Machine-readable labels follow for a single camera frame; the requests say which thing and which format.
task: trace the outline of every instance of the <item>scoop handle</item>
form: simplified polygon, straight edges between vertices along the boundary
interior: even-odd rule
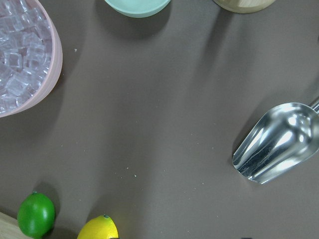
[[[311,105],[310,107],[317,112],[317,114],[319,114],[319,98],[316,99]]]

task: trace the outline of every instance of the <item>lime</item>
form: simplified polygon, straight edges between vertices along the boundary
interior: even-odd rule
[[[88,221],[81,229],[77,239],[118,239],[118,230],[113,220],[102,215]]]
[[[33,192],[20,205],[18,225],[28,237],[40,239],[54,224],[54,205],[42,193]]]

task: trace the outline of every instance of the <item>ice cube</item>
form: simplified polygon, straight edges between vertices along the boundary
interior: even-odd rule
[[[44,62],[43,62],[43,66],[45,68],[49,68],[49,66],[51,64],[51,59],[52,59],[51,54],[46,54],[45,55]]]
[[[40,66],[38,69],[37,69],[37,73],[40,75],[40,74],[43,74],[43,78],[45,78],[45,76],[48,74],[48,71],[49,71],[49,67],[48,66]]]
[[[44,40],[45,53],[52,55],[52,39]]]
[[[0,86],[4,82],[7,82],[13,74],[14,71],[9,66],[0,62]]]
[[[15,96],[20,96],[24,92],[27,86],[28,84],[23,82],[23,79],[21,79],[17,74],[14,74],[9,79],[5,88],[9,93]]]
[[[18,15],[2,17],[0,18],[0,23],[1,26],[3,26],[3,24],[6,25],[3,27],[4,32],[15,32],[24,29],[24,26],[22,25],[21,19]]]
[[[27,82],[35,91],[41,86],[42,78],[37,74],[36,71],[27,71],[23,69],[20,75],[23,80]]]
[[[15,49],[15,41],[13,38],[8,38],[7,41],[3,42],[0,44],[0,49],[5,52],[5,51],[14,51]]]
[[[18,13],[24,13],[30,9],[25,0],[13,0],[12,5],[14,5],[16,12]]]
[[[23,105],[28,99],[31,98],[32,95],[29,94],[27,90],[25,90],[25,93],[22,93],[20,96],[16,98],[16,106]]]
[[[45,17],[39,9],[33,8],[27,10],[24,14],[22,14],[21,19],[25,27],[31,27],[34,26],[37,22],[45,20]]]
[[[38,78],[38,80],[42,83],[44,81],[44,79],[46,78],[47,72],[45,72],[45,70],[43,69],[39,69],[36,73],[36,76]]]
[[[16,7],[13,3],[13,1],[11,0],[4,0],[4,4],[6,6],[6,9],[9,13],[9,15],[15,15],[17,12],[16,12]]]
[[[39,62],[43,62],[45,57],[44,45],[31,43],[26,51],[26,56],[28,59],[35,59]]]
[[[51,28],[47,20],[40,21],[35,25],[35,30],[42,40],[52,39],[50,29]]]
[[[9,15],[9,11],[6,7],[6,3],[7,3],[6,0],[0,0],[0,17]]]
[[[12,111],[16,106],[15,97],[4,95],[0,98],[0,113]]]
[[[31,43],[42,44],[42,40],[34,32],[23,35],[22,44],[27,47],[30,46]]]
[[[24,26],[24,30],[23,30],[24,32],[26,32],[26,33],[34,32],[35,34],[37,34],[36,30],[35,30],[35,25],[33,25],[33,26],[25,25],[23,21],[22,21],[22,23]]]
[[[27,85],[20,96],[24,95],[30,98],[36,93],[37,89],[39,89],[41,85],[41,82],[38,80],[38,76],[24,71],[22,71],[18,76],[19,81]]]
[[[22,56],[19,53],[4,53],[4,64],[15,71],[22,70]]]
[[[3,31],[0,31],[0,45],[7,40],[8,40],[8,36]]]
[[[39,61],[39,59],[32,59],[28,57],[23,58],[23,67],[26,68],[26,70],[37,70],[39,69],[43,64],[43,61]]]
[[[27,34],[26,32],[18,31],[18,32],[10,33],[9,37],[12,38],[13,41],[15,42],[16,48],[23,48],[24,47],[23,38],[26,34]]]

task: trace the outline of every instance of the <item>green lime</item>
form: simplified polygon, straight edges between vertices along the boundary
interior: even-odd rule
[[[52,201],[42,193],[33,192],[20,205],[18,225],[28,237],[40,239],[54,224]]]

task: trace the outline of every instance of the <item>wooden cutting board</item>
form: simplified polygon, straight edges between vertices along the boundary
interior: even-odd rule
[[[6,214],[0,213],[0,239],[30,239],[25,236],[19,226],[18,221]]]

